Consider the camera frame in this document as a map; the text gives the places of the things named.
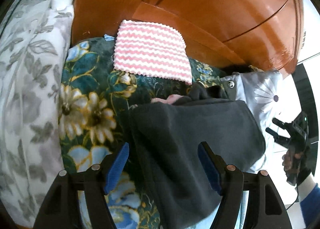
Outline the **blue and white sleeve forearm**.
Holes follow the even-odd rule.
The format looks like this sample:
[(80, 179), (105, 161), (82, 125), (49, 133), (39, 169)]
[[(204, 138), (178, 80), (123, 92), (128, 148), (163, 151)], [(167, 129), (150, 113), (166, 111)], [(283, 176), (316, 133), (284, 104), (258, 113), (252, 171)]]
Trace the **blue and white sleeve forearm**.
[(302, 216), (308, 227), (319, 215), (319, 184), (309, 169), (298, 175), (297, 190)]

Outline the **right hand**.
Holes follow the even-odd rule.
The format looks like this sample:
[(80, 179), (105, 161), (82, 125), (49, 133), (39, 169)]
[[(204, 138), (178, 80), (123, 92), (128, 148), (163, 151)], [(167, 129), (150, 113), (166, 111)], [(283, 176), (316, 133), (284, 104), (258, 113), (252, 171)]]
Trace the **right hand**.
[(301, 159), (303, 154), (303, 152), (299, 152), (292, 155), (291, 151), (287, 150), (286, 154), (284, 154), (282, 157), (282, 166), (284, 168), (284, 172), (290, 173), (293, 167), (293, 161)]

